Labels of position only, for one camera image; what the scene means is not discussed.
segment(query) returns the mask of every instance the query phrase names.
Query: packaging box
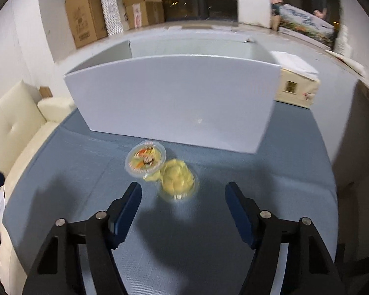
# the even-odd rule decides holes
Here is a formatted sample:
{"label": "packaging box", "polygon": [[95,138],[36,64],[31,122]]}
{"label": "packaging box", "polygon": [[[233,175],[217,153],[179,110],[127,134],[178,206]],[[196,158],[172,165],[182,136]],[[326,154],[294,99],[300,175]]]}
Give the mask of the packaging box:
{"label": "packaging box", "polygon": [[279,31],[330,50],[334,40],[334,26],[313,14],[289,4],[280,6],[282,17]]}
{"label": "packaging box", "polygon": [[108,36],[101,0],[66,0],[66,12],[76,48]]}
{"label": "packaging box", "polygon": [[271,27],[272,6],[270,0],[237,0],[238,22]]}
{"label": "packaging box", "polygon": [[275,100],[309,108],[320,86],[318,71],[294,54],[278,51],[271,54],[282,66]]}
{"label": "packaging box", "polygon": [[164,22],[162,0],[123,0],[123,5],[130,29]]}
{"label": "packaging box", "polygon": [[122,0],[101,0],[101,4],[109,36],[130,29]]}

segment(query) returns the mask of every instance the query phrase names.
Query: sofa armrest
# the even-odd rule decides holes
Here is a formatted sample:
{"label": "sofa armrest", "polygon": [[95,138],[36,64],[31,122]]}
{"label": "sofa armrest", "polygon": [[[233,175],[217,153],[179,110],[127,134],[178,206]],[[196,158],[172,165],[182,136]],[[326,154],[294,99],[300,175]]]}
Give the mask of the sofa armrest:
{"label": "sofa armrest", "polygon": [[76,108],[69,97],[47,97],[37,104],[41,114],[48,122],[60,123]]}

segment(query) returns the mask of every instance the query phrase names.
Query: open box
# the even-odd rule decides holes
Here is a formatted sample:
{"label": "open box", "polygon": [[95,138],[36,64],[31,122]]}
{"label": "open box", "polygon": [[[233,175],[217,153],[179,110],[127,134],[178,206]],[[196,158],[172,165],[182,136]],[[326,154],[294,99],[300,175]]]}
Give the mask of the open box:
{"label": "open box", "polygon": [[160,29],[112,46],[64,79],[93,131],[256,153],[280,69],[248,34]]}
{"label": "open box", "polygon": [[130,29],[164,22],[162,0],[122,0]]}

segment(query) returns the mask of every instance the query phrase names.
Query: plastic food container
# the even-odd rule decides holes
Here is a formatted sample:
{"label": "plastic food container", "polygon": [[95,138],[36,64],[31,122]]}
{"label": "plastic food container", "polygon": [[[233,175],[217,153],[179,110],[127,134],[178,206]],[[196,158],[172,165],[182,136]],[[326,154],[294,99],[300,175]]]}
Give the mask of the plastic food container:
{"label": "plastic food container", "polygon": [[159,142],[144,141],[128,153],[125,169],[131,176],[146,178],[158,172],[166,158],[165,148]]}
{"label": "plastic food container", "polygon": [[173,159],[160,170],[160,185],[165,199],[183,200],[196,192],[199,182],[184,161]]}

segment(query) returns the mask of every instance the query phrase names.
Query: beige box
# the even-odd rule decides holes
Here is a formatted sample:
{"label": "beige box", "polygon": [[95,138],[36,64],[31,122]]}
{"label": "beige box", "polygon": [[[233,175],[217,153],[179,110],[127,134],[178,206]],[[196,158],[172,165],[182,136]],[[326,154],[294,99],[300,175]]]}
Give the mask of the beige box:
{"label": "beige box", "polygon": [[66,0],[66,12],[77,48],[108,36],[101,0]]}
{"label": "beige box", "polygon": [[313,98],[319,86],[318,79],[312,80],[290,70],[282,69],[275,100],[309,108],[313,104]]}
{"label": "beige box", "polygon": [[130,29],[164,22],[162,0],[123,0]]}

